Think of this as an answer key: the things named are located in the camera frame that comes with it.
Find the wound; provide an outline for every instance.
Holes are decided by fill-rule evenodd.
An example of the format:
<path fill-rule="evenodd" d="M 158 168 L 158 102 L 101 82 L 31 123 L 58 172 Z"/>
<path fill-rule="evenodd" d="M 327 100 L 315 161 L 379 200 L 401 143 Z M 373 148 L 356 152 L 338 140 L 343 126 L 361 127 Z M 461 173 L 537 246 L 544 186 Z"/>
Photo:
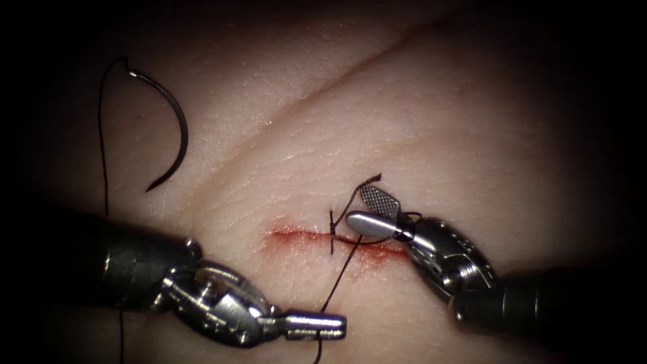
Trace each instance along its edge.
<path fill-rule="evenodd" d="M 352 249 L 357 237 L 337 235 L 335 256 L 345 257 Z M 330 234 L 316 233 L 295 226 L 269 229 L 263 237 L 260 252 L 267 255 L 280 254 L 282 260 L 303 259 L 308 255 L 317 259 L 319 255 L 330 256 Z M 379 245 L 362 245 L 355 253 L 354 261 L 361 268 L 381 268 L 386 264 L 401 264 L 409 261 L 404 245 L 397 241 Z"/>

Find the silver metal instrument tip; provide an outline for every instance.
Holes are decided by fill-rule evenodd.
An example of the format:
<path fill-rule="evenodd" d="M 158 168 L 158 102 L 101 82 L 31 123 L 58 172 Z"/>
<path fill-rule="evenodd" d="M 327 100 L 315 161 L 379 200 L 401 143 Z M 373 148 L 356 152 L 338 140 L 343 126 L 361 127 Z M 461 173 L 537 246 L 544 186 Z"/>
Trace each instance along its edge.
<path fill-rule="evenodd" d="M 359 189 L 362 201 L 374 213 L 395 220 L 400 213 L 400 202 L 381 189 L 366 185 Z"/>
<path fill-rule="evenodd" d="M 257 318 L 270 328 L 270 336 L 287 340 L 341 340 L 346 337 L 346 318 L 330 313 L 286 311 L 275 317 Z"/>
<path fill-rule="evenodd" d="M 392 237 L 398 231 L 397 222 L 363 211 L 351 211 L 346 214 L 346 224 L 356 233 L 374 239 Z"/>

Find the skin surface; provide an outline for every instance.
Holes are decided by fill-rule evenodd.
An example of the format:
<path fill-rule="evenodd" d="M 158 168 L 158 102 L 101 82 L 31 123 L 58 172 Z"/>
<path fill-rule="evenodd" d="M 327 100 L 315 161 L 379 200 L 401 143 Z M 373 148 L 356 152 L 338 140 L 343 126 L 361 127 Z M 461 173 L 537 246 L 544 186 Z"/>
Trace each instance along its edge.
<path fill-rule="evenodd" d="M 126 54 L 183 107 L 189 150 L 144 193 L 173 161 L 179 130 L 161 95 L 116 68 L 103 109 L 111 217 L 196 237 L 282 308 L 319 309 L 350 247 L 331 256 L 325 237 L 272 233 L 327 233 L 328 210 L 377 173 L 406 210 L 448 221 L 498 272 L 570 263 L 612 248 L 623 207 L 619 189 L 600 193 L 619 185 L 620 167 L 562 50 L 513 11 L 469 3 L 134 13 L 61 70 L 48 121 L 20 135 L 37 146 L 23 153 L 22 179 L 102 212 L 98 80 Z M 52 347 L 117 362 L 114 311 L 54 310 Z M 324 343 L 322 363 L 554 359 L 456 331 L 403 257 L 359 249 L 328 311 L 349 331 Z M 316 348 L 280 339 L 240 350 L 171 314 L 125 314 L 128 363 L 310 363 Z"/>

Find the black suture thread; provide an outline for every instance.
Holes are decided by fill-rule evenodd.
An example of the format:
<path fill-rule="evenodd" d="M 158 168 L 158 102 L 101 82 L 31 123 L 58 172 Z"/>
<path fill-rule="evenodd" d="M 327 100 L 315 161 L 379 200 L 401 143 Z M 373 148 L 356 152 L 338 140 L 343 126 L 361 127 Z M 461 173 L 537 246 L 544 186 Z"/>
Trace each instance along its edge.
<path fill-rule="evenodd" d="M 330 299 L 332 298 L 332 295 L 337 291 L 337 286 L 339 285 L 339 282 L 342 280 L 342 276 L 344 275 L 344 272 L 346 272 L 346 268 L 348 268 L 348 264 L 350 263 L 350 259 L 352 259 L 353 255 L 355 254 L 355 251 L 357 248 L 362 245 L 362 236 L 360 235 L 357 238 L 357 241 L 355 242 L 355 245 L 352 246 L 352 249 L 350 250 L 350 253 L 348 253 L 348 257 L 346 258 L 346 261 L 344 262 L 344 265 L 342 267 L 342 271 L 339 272 L 339 275 L 337 276 L 337 280 L 335 281 L 334 286 L 332 286 L 332 289 L 330 290 L 330 294 L 328 295 L 328 298 L 326 299 L 326 302 L 323 304 L 321 307 L 321 312 L 324 312 L 326 308 L 328 308 L 328 303 L 330 303 Z M 321 350 L 323 346 L 323 340 L 319 339 L 319 350 L 317 351 L 317 357 L 315 358 L 315 361 L 313 364 L 318 364 L 319 360 L 321 359 Z"/>
<path fill-rule="evenodd" d="M 317 350 L 317 357 L 315 358 L 315 361 L 312 364 L 319 364 L 319 361 L 321 360 L 321 350 L 323 346 L 323 340 L 319 339 L 319 349 Z"/>
<path fill-rule="evenodd" d="M 366 185 L 369 185 L 369 184 L 371 184 L 373 182 L 378 182 L 381 179 L 382 179 L 382 174 L 378 173 L 377 175 L 372 176 L 371 178 L 369 178 L 366 181 L 364 181 L 364 182 L 360 183 L 359 185 L 357 185 L 357 187 L 355 187 L 355 190 L 352 192 L 352 195 L 350 195 L 350 199 L 348 200 L 348 203 L 346 204 L 346 207 L 343 209 L 341 215 L 339 215 L 339 218 L 337 218 L 337 221 L 333 222 L 332 210 L 330 210 L 330 255 L 332 255 L 334 253 L 334 251 L 335 251 L 333 240 L 336 238 L 336 235 L 337 235 L 336 234 L 337 225 L 339 225 L 339 223 L 342 221 L 342 218 L 344 218 L 344 216 L 346 215 L 346 212 L 350 208 L 350 204 L 355 199 L 355 196 L 356 196 L 357 192 L 359 192 L 359 189 L 366 186 Z"/>
<path fill-rule="evenodd" d="M 101 77 L 101 83 L 99 85 L 99 103 L 98 103 L 98 110 L 97 110 L 97 122 L 98 122 L 98 128 L 99 128 L 99 145 L 101 149 L 101 167 L 103 169 L 104 214 L 107 218 L 110 217 L 110 208 L 108 203 L 108 171 L 106 166 L 106 151 L 105 151 L 105 145 L 103 140 L 103 124 L 101 120 L 101 109 L 103 105 L 103 90 L 106 84 L 106 80 L 108 78 L 108 74 L 110 73 L 111 69 L 120 62 L 123 62 L 124 68 L 126 69 L 126 72 L 128 72 L 129 75 L 135 78 L 139 78 L 142 81 L 146 82 L 147 84 L 151 85 L 166 98 L 168 103 L 171 104 L 171 107 L 173 108 L 173 111 L 175 112 L 175 116 L 177 117 L 177 121 L 180 125 L 180 150 L 177 153 L 177 157 L 175 158 L 173 165 L 171 165 L 171 167 L 161 177 L 153 181 L 153 183 L 151 183 L 150 186 L 148 186 L 148 188 L 146 189 L 146 192 L 164 183 L 167 179 L 169 179 L 173 175 L 173 173 L 175 173 L 175 171 L 177 171 L 177 169 L 180 167 L 180 164 L 182 164 L 182 161 L 184 160 L 184 157 L 187 153 L 187 148 L 189 145 L 189 129 L 187 126 L 187 120 L 186 120 L 186 117 L 184 116 L 184 112 L 182 111 L 182 108 L 180 107 L 180 104 L 177 102 L 177 100 L 175 100 L 175 97 L 173 97 L 173 95 L 166 88 L 164 88 L 158 82 L 155 82 L 152 78 L 142 74 L 141 72 L 130 69 L 128 67 L 128 57 L 126 56 L 118 57 L 112 63 L 110 63 L 110 65 L 106 68 L 106 71 L 103 73 L 103 76 Z M 123 310 L 121 309 L 119 310 L 119 362 L 121 364 L 124 363 Z"/>
<path fill-rule="evenodd" d="M 124 355 L 123 355 L 123 349 L 125 348 L 125 345 L 123 343 L 124 339 L 124 334 L 123 334 L 123 310 L 119 310 L 119 363 L 123 364 L 124 363 Z"/>
<path fill-rule="evenodd" d="M 335 236 L 337 235 L 337 231 L 335 228 L 337 225 L 332 221 L 332 210 L 329 211 L 330 213 L 330 255 L 332 255 L 335 252 L 335 245 L 333 243 L 333 239 L 335 239 Z"/>

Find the dark vignette background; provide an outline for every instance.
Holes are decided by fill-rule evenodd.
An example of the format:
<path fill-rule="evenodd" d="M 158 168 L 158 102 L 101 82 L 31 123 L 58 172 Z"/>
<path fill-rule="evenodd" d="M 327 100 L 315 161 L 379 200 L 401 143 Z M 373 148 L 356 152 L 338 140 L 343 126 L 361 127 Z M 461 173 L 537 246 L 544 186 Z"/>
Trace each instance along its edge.
<path fill-rule="evenodd" d="M 219 7 L 223 14 L 277 11 L 281 7 L 313 7 L 320 3 L 335 1 L 283 1 L 254 3 L 253 1 L 222 2 Z M 29 132 L 36 123 L 47 123 L 47 105 L 57 89 L 65 87 L 65 74 L 74 72 L 74 67 L 80 66 L 80 55 L 88 48 L 100 44 L 111 30 L 121 22 L 131 21 L 133 14 L 140 14 L 139 19 L 146 23 L 147 16 L 159 13 L 173 13 L 182 6 L 182 1 L 109 1 L 90 3 L 12 3 L 5 9 L 5 72 L 9 79 L 11 92 L 9 102 L 5 104 L 6 129 L 5 140 L 9 140 L 8 150 L 19 142 L 11 135 L 14 132 Z M 638 229 L 642 225 L 642 170 L 645 167 L 643 159 L 643 137 L 641 126 L 644 116 L 640 112 L 643 101 L 642 72 L 640 53 L 644 48 L 644 37 L 639 31 L 640 21 L 636 19 L 638 8 L 624 2 L 593 3 L 563 1 L 490 1 L 479 7 L 506 7 L 512 9 L 520 19 L 530 22 L 543 36 L 550 38 L 566 63 L 567 69 L 580 81 L 581 91 L 590 95 L 590 100 L 596 102 L 603 112 L 593 121 L 593 127 L 577 127 L 582 135 L 595 133 L 588 140 L 611 141 L 591 148 L 608 148 L 608 158 L 624 171 L 620 179 L 623 181 L 623 191 L 616 191 L 620 196 L 618 203 L 625 206 L 624 224 L 617 227 L 617 251 L 609 256 L 607 263 L 612 263 L 607 277 L 596 277 L 600 280 L 600 291 L 605 294 L 617 295 L 617 299 L 628 301 L 628 312 L 600 313 L 603 315 L 618 315 L 618 320 L 628 320 L 628 332 L 640 335 L 644 319 L 640 303 L 643 264 L 640 257 L 644 249 L 638 237 Z M 100 81 L 96 75 L 97 94 Z M 8 162 L 8 201 L 10 235 L 9 241 L 24 241 L 24 232 L 38 222 L 29 220 L 29 206 L 24 201 L 26 197 L 38 196 L 39 190 L 34 186 L 24 184 L 24 176 L 30 171 L 20 159 L 11 157 L 5 152 Z M 49 244 L 64 243 L 52 237 Z M 17 322 L 14 332 L 17 336 L 18 350 L 16 355 L 25 355 L 34 347 L 45 348 L 46 343 L 38 340 L 38 316 L 23 300 L 35 299 L 40 304 L 47 304 L 52 297 L 38 297 L 38 279 L 42 274 L 48 274 L 50 267 L 33 267 L 29 265 L 29 249 L 13 245 L 5 254 L 10 262 L 10 269 L 19 273 L 16 289 L 11 280 L 9 293 L 5 296 L 11 300 L 12 309 L 20 313 L 14 315 Z M 592 330 L 604 331 L 605 328 Z M 634 334 L 619 333 L 621 341 L 608 348 L 609 353 L 628 354 L 642 352 L 634 346 L 634 340 L 629 336 Z"/>

